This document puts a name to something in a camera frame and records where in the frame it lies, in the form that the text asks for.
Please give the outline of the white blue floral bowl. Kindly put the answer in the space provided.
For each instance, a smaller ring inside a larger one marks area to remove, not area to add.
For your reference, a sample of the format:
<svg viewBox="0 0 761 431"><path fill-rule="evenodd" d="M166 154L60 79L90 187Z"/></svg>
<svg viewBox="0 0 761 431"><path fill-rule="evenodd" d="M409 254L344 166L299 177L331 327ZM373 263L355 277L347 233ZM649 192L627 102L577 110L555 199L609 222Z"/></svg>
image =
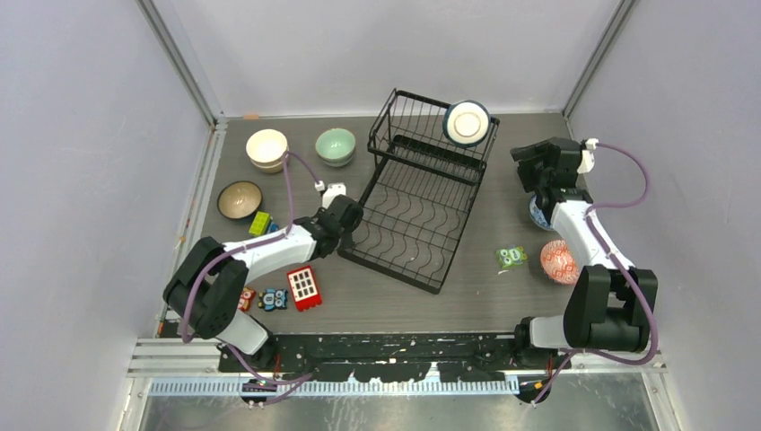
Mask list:
<svg viewBox="0 0 761 431"><path fill-rule="evenodd" d="M537 206L537 197L533 195L528 203L529 216L532 222L542 230L552 232L553 226L546 220L543 211Z"/></svg>

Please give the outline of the light green bowl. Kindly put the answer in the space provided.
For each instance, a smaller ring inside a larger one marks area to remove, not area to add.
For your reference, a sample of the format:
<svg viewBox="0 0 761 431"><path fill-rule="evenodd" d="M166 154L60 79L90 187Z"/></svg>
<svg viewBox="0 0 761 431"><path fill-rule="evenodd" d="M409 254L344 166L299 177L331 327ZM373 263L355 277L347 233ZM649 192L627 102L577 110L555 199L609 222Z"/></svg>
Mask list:
<svg viewBox="0 0 761 431"><path fill-rule="evenodd" d="M316 140L315 150L318 156L329 162L343 161L350 157L355 150L354 134L344 128L326 130Z"/></svg>

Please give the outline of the teal bowl white base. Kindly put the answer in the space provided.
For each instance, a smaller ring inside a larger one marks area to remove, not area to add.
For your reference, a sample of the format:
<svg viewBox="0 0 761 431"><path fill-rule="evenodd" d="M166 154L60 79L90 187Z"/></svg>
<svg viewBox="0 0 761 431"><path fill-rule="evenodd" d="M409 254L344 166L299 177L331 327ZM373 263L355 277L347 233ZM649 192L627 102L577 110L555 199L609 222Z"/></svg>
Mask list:
<svg viewBox="0 0 761 431"><path fill-rule="evenodd" d="M486 138L491 116L478 101L464 100L451 104L442 119L442 133L455 146L472 148Z"/></svg>

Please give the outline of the blue white zigzag bowl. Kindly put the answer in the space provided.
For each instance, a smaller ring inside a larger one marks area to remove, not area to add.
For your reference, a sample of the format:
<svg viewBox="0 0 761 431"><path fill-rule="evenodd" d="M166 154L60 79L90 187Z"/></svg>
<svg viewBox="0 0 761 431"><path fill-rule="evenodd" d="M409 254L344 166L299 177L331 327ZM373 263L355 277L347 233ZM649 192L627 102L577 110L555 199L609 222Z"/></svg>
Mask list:
<svg viewBox="0 0 761 431"><path fill-rule="evenodd" d="M560 285L574 286L581 274L564 240L546 243L540 252L540 264L546 275Z"/></svg>

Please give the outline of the beige bowl with flower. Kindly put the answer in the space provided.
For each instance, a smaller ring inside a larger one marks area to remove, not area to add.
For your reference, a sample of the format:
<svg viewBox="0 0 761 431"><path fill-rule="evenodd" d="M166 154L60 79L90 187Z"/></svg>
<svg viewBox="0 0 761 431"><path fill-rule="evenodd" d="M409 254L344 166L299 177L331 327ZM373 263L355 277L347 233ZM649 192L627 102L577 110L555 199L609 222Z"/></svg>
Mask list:
<svg viewBox="0 0 761 431"><path fill-rule="evenodd" d="M262 129L248 138L245 150L249 160L256 165L279 163L288 150L288 140L278 130Z"/></svg>

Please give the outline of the dark blue glazed bowl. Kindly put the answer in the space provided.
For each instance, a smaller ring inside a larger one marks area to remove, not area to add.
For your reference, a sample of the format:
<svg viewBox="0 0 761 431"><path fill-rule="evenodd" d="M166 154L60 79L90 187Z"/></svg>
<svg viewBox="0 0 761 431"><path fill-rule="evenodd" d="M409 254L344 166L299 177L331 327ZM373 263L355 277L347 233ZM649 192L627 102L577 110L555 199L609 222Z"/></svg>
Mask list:
<svg viewBox="0 0 761 431"><path fill-rule="evenodd" d="M216 206L219 213L230 220L242 220L254 216L263 201L260 187L246 180L235 181L218 195Z"/></svg>

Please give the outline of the pale green striped bowl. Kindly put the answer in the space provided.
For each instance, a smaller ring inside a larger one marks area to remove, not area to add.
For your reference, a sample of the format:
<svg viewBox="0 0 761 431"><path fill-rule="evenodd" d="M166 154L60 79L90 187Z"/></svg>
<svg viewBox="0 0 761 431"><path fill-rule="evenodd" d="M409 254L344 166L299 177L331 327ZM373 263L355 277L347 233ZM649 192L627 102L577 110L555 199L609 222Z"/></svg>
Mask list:
<svg viewBox="0 0 761 431"><path fill-rule="evenodd" d="M354 159L353 156L351 156L351 157L346 157L344 159L324 159L324 158L321 158L321 161L324 164L326 164L328 167L331 167L331 168L340 168L340 167L347 166L353 159Z"/></svg>

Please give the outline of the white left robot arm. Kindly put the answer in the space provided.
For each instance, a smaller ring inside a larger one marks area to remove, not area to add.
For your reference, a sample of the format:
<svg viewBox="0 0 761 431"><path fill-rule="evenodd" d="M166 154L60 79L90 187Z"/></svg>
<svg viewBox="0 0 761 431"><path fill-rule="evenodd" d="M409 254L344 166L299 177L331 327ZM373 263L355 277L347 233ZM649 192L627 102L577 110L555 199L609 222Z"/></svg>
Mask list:
<svg viewBox="0 0 761 431"><path fill-rule="evenodd" d="M236 347L251 370L266 371L276 350L267 341L270 331L238 308L244 286L277 269L327 257L351 239L362 220L363 206L339 195L275 233L244 242L198 240L163 292L164 302L181 316L182 340L221 340Z"/></svg>

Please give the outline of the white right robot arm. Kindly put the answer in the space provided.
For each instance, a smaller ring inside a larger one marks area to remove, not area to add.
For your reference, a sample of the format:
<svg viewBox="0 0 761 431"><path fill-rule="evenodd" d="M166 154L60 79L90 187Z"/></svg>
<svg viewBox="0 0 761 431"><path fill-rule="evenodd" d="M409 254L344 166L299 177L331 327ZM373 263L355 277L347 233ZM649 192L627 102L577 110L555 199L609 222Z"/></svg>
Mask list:
<svg viewBox="0 0 761 431"><path fill-rule="evenodd" d="M605 204L578 184L591 172L595 151L610 147L595 138L551 137L510 151L521 186L535 196L580 270L562 314L526 317L516 326L512 356L524 368L537 367L549 349L610 354L657 346L658 279L616 247L597 214Z"/></svg>

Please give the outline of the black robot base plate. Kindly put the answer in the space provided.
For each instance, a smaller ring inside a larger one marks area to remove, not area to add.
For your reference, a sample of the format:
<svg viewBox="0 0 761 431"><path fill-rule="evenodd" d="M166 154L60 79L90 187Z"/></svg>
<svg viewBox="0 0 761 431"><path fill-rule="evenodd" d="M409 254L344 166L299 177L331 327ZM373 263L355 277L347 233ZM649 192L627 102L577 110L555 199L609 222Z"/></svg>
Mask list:
<svg viewBox="0 0 761 431"><path fill-rule="evenodd" d="M524 347L510 332L275 334L251 356L217 348L223 373L253 369L332 383L420 382L433 371L445 383L495 382L508 371L549 376L563 363L556 352Z"/></svg>

